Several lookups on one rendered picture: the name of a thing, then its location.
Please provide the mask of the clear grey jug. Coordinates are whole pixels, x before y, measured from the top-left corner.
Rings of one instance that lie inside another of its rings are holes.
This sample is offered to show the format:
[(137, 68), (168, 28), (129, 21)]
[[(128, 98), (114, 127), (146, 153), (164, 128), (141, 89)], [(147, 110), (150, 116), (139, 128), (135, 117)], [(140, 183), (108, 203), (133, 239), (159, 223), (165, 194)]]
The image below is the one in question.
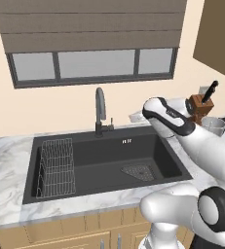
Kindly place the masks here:
[(203, 117), (202, 127), (217, 136), (222, 136), (225, 131), (225, 121), (215, 117)]

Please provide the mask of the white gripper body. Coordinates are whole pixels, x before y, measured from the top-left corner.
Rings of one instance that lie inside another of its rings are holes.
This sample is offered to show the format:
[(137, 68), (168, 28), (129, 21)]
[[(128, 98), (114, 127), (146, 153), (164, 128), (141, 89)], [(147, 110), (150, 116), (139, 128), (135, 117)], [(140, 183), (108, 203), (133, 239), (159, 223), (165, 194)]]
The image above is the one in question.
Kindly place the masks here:
[(142, 111), (137, 111), (129, 115), (132, 123), (148, 123), (148, 121), (142, 115)]

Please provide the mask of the brown window blind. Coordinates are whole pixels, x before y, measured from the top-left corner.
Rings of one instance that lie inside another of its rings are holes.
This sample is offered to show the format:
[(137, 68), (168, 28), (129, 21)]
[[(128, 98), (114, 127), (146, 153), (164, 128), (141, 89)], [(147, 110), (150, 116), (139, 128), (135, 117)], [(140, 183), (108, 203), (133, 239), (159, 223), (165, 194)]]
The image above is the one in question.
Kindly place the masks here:
[(0, 0), (7, 53), (176, 48), (187, 0)]

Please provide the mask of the light wood false drawer front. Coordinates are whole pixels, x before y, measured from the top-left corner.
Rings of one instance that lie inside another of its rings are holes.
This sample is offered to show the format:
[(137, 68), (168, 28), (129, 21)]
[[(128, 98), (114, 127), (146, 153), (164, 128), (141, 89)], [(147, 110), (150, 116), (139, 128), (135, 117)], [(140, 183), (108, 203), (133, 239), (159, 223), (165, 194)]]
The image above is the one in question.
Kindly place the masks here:
[(63, 238), (85, 231), (83, 216), (28, 225), (25, 227), (32, 243)]

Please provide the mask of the brown wall cupboard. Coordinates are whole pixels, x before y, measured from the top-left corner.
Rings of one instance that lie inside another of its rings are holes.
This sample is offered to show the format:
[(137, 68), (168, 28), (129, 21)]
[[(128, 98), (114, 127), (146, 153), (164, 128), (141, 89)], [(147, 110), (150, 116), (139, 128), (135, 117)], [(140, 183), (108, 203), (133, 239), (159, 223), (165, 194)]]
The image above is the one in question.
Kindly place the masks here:
[(225, 0), (205, 0), (194, 58), (225, 75)]

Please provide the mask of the dark grey sink basin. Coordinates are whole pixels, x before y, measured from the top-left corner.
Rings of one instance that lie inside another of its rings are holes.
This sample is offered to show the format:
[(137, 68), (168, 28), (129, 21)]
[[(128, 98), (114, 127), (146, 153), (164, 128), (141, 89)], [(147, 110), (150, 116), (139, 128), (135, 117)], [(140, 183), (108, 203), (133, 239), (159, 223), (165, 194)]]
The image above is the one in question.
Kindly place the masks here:
[[(71, 138), (76, 193), (37, 198), (40, 151), (44, 141)], [(148, 165), (155, 177), (141, 181), (121, 171), (129, 165)], [(92, 131), (41, 136), (33, 139), (23, 203), (89, 196), (125, 189), (190, 180), (185, 168), (167, 140), (151, 126), (120, 128), (97, 138)]]

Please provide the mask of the brown knife block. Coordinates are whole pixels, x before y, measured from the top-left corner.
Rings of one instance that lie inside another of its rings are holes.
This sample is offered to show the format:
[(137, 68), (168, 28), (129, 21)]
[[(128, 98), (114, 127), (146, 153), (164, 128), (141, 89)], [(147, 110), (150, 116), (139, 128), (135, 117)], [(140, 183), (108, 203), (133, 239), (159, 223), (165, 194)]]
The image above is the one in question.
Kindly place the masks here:
[(203, 98), (204, 96), (202, 94), (193, 94), (189, 98), (189, 101), (194, 109), (194, 114), (190, 117), (190, 120), (197, 125), (202, 124), (202, 118), (205, 117), (214, 107), (211, 99), (209, 99), (206, 103), (203, 103)]

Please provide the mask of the dark grey sink faucet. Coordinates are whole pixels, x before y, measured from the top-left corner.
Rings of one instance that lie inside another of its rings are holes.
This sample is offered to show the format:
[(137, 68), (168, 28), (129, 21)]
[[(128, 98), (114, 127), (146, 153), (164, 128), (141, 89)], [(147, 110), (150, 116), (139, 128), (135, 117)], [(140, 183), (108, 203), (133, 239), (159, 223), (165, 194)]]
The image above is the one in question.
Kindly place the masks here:
[(97, 88), (95, 91), (95, 110), (96, 110), (96, 121), (95, 121), (95, 136), (102, 137), (104, 132), (112, 131), (114, 125), (103, 125), (102, 122), (106, 120), (106, 106), (105, 97), (102, 88)]

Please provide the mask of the dark framed window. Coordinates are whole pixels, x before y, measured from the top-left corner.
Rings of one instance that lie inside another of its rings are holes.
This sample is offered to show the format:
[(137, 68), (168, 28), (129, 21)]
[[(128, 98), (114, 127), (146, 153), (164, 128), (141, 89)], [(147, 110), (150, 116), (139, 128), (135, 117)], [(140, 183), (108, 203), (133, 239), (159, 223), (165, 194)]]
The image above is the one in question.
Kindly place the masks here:
[(8, 53), (17, 89), (169, 80), (177, 48)]

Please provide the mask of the light wood cupboard door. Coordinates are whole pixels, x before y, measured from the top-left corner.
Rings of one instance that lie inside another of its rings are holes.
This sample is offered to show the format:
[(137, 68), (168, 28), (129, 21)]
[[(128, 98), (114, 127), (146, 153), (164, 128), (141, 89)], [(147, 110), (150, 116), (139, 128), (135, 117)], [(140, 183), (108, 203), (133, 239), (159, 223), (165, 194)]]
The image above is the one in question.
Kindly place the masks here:
[(16, 249), (100, 249), (100, 240), (104, 241), (104, 249), (110, 249), (110, 232), (90, 232), (66, 236), (47, 241), (29, 243)]
[(122, 249), (138, 249), (140, 241), (150, 231), (148, 223), (125, 226), (111, 231), (110, 248), (117, 249), (118, 233), (122, 237)]

